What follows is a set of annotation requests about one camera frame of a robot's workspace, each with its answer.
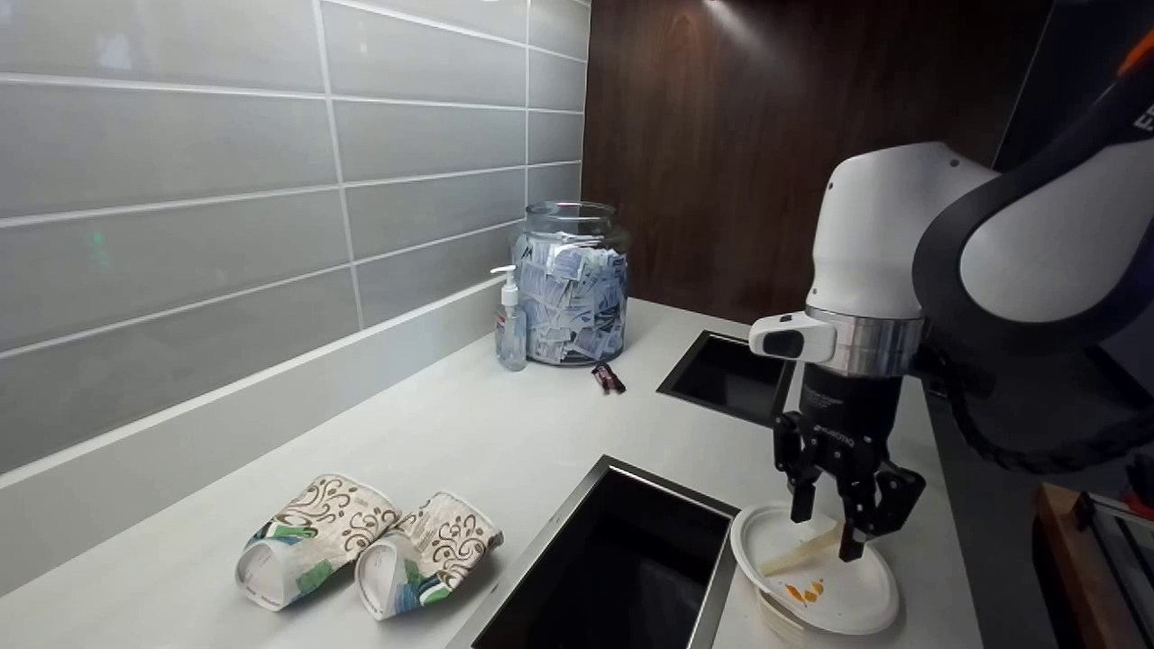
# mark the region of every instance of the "backsplash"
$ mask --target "backsplash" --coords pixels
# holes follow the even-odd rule
[[[0,471],[508,261],[582,0],[0,0]]]

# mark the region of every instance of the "dark wooden cabinet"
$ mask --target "dark wooden cabinet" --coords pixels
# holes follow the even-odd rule
[[[950,142],[991,162],[1049,0],[594,0],[583,194],[636,297],[750,321],[806,303],[831,171]]]

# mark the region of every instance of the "kitchen counter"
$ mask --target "kitchen counter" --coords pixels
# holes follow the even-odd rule
[[[767,429],[655,394],[705,328],[742,337],[742,325],[636,299],[630,346],[615,366],[629,382],[623,397],[601,397],[583,367],[503,372],[493,342],[481,339],[4,595],[0,644],[442,649],[601,456],[741,507],[783,503],[788,479],[771,470]],[[877,540],[906,601],[887,635],[850,644],[980,644],[916,382],[906,382],[892,456],[927,475],[909,528]],[[349,584],[324,589],[289,613],[255,611],[230,579],[235,560],[246,539],[316,471],[359,475],[407,507],[434,491],[467,495],[504,529],[504,543],[460,601],[405,622],[374,625]],[[826,479],[819,507],[837,515],[831,491]],[[742,577],[731,579],[716,644],[778,644]]]

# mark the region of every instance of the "black sink basin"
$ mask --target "black sink basin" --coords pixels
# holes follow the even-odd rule
[[[774,404],[791,391],[791,367],[754,356],[742,339],[705,332],[655,394],[771,426]]]
[[[481,649],[712,644],[737,507],[601,458],[467,625]]]

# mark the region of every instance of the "black cable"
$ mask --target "black cable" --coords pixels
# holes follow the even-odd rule
[[[967,409],[967,391],[961,372],[951,367],[951,360],[944,352],[939,352],[939,372],[944,382],[944,400],[950,411],[963,432],[963,441],[985,458],[994,460],[1003,470],[1017,470],[1017,471],[1037,471],[1037,475],[1055,475],[1055,471],[1083,471],[1089,466],[1105,466],[1116,458],[1124,458],[1129,450],[1145,448],[1154,441],[1154,409],[1146,409],[1136,420],[1116,422],[1106,429],[1101,429],[1089,441],[1076,441],[1076,444],[1062,444],[1062,448],[1046,448],[1046,450],[1017,450],[1017,448],[1003,448],[994,441],[987,441],[969,409]]]

